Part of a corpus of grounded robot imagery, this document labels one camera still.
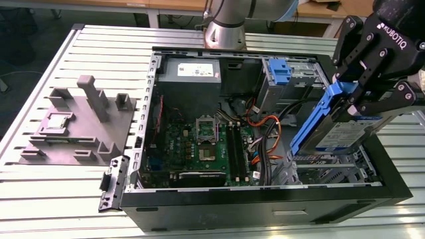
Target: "green circuit board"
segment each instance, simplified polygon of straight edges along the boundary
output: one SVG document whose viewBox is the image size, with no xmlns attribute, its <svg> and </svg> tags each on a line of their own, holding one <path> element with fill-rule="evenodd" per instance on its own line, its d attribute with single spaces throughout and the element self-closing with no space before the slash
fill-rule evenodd
<svg viewBox="0 0 425 239">
<path fill-rule="evenodd" d="M 252 178 L 248 182 L 231 180 L 229 158 L 227 149 L 225 125 L 217 125 L 217 131 L 211 125 L 200 125 L 200 135 L 217 133 L 215 144 L 197 144 L 197 128 L 195 123 L 172 123 L 167 126 L 164 157 L 161 160 L 163 171 L 209 171 L 227 174 L 227 186 L 253 185 Z M 243 143 L 252 137 L 251 127 L 241 127 Z M 157 183 L 157 187 L 165 187 L 167 182 Z"/>
</svg>

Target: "open computer tower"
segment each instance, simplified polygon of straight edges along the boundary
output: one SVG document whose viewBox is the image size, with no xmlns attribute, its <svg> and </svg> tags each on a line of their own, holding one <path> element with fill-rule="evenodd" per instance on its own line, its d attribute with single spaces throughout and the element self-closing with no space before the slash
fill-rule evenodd
<svg viewBox="0 0 425 239">
<path fill-rule="evenodd" d="M 147 231 L 203 230 L 337 223 L 412 197 L 377 136 L 345 155 L 288 155 L 335 71 L 327 55 L 155 48 L 136 143 L 111 161 L 99 211 Z M 317 100 L 281 122 L 265 185 L 264 128 L 247 121 L 300 99 Z"/>
</svg>

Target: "side panel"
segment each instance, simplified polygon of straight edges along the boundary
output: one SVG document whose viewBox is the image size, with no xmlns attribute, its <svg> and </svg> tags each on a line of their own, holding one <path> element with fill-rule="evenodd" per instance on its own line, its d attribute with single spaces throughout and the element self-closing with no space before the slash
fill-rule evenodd
<svg viewBox="0 0 425 239">
<path fill-rule="evenodd" d="M 321 219 L 336 223 L 384 201 L 385 199 L 328 200 L 128 207 L 124 208 L 124 212 L 144 231 L 203 230 L 315 224 L 321 223 Z"/>
</svg>

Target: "white label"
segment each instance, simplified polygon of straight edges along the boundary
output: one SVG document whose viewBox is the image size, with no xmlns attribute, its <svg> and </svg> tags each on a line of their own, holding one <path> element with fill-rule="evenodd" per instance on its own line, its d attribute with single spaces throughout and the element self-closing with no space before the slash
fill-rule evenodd
<svg viewBox="0 0 425 239">
<path fill-rule="evenodd" d="M 127 6 L 147 6 L 147 5 L 140 3 L 128 3 Z"/>
<path fill-rule="evenodd" d="M 387 34 L 391 36 L 391 38 L 396 41 L 400 48 L 404 50 L 405 47 L 408 46 L 408 43 L 403 39 L 400 34 L 395 30 L 392 30 L 384 23 L 377 25 L 377 29 L 383 29 L 387 32 Z"/>
<path fill-rule="evenodd" d="M 197 63 L 180 63 L 177 76 L 213 77 L 213 65 Z"/>
<path fill-rule="evenodd" d="M 379 120 L 360 120 L 337 123 L 316 148 L 324 151 L 335 151 L 352 146 L 365 133 L 365 128 L 373 126 Z"/>
<path fill-rule="evenodd" d="M 259 109 L 259 107 L 257 107 L 257 106 L 252 106 L 252 110 L 253 110 L 256 113 L 259 113 L 259 112 L 260 112 L 260 109 Z"/>
<path fill-rule="evenodd" d="M 260 179 L 260 172 L 253 171 L 253 172 L 252 172 L 252 177 L 253 177 L 255 179 Z"/>
</svg>

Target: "blue latch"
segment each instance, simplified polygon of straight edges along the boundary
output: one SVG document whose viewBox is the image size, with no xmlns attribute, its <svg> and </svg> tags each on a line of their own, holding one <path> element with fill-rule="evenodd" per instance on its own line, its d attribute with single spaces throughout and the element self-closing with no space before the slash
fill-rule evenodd
<svg viewBox="0 0 425 239">
<path fill-rule="evenodd" d="M 284 59 L 269 59 L 269 71 L 275 78 L 275 84 L 277 85 L 287 85 L 291 77 L 292 77 L 292 70 L 287 64 Z"/>
</svg>

